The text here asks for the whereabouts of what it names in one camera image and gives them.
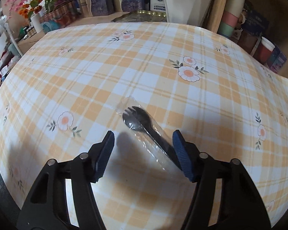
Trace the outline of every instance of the metal pin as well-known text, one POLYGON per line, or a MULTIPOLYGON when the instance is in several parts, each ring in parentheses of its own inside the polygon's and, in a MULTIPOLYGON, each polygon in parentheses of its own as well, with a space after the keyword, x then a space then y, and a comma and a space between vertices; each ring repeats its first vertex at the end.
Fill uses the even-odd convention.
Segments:
POLYGON ((202 159, 207 159, 207 158, 208 158, 208 154, 205 153, 205 152, 201 152, 201 153, 200 153, 200 158, 202 158, 202 159))
POLYGON ((233 159, 233 164, 239 165, 240 164, 240 160, 235 158, 233 159))
POLYGON ((86 158, 88 158, 88 153, 81 153, 80 154, 80 159, 82 159, 82 160, 84 160, 84 159, 86 159, 86 158))
POLYGON ((50 159, 50 160, 48 160, 47 164, 48 164, 49 166, 54 165, 54 164, 55 164, 55 159, 50 159))

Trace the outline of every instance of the checkered tablecloth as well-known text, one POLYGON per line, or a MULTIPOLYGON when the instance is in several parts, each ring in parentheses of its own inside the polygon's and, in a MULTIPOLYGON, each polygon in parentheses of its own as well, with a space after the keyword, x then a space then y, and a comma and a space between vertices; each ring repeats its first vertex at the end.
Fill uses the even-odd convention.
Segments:
MULTIPOLYGON (((127 129, 115 108, 128 96, 168 136, 180 129, 215 159, 239 158, 272 225, 285 213, 288 79, 219 35, 170 23, 53 31, 18 62, 0 88, 0 172, 19 207, 48 159, 71 160, 112 130, 113 153, 92 185, 105 226, 181 227, 194 184, 163 170, 127 129)), ((211 223, 220 183, 215 197, 211 223)))

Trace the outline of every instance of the tablecloth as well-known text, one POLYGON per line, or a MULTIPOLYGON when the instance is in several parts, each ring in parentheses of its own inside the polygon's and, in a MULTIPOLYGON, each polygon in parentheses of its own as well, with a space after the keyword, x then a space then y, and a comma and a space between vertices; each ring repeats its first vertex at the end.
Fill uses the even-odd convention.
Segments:
MULTIPOLYGON (((108 229, 179 229, 194 191, 139 146, 117 104, 132 96, 168 136, 239 158, 272 225, 288 208, 288 79, 202 28, 108 23, 49 32, 0 88, 0 173, 19 207, 50 158, 68 161, 108 130, 115 147, 92 184, 108 229)), ((220 183, 211 223, 217 217, 220 183)), ((77 225, 70 187, 71 222, 77 225)))

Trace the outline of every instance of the flower basket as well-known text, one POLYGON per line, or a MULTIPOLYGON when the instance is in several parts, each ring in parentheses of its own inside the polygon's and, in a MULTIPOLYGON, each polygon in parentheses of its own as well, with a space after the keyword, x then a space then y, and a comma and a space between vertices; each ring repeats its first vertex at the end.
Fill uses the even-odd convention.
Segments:
POLYGON ((211 0, 165 0, 167 22, 201 27, 211 0))
POLYGON ((75 6, 75 1, 67 0, 60 3, 54 11, 42 16, 40 18, 40 23, 46 34, 50 31, 68 26, 78 17, 79 15, 75 6))

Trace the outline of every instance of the flower center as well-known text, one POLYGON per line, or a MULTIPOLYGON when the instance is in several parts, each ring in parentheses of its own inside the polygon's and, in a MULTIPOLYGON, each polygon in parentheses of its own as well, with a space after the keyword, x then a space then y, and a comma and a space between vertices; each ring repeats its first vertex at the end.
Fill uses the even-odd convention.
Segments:
POLYGON ((183 73, 187 77, 192 77, 194 75, 193 72, 190 70, 184 70, 183 73))
POLYGON ((62 118, 62 124, 67 124, 69 121, 68 117, 63 117, 62 118))

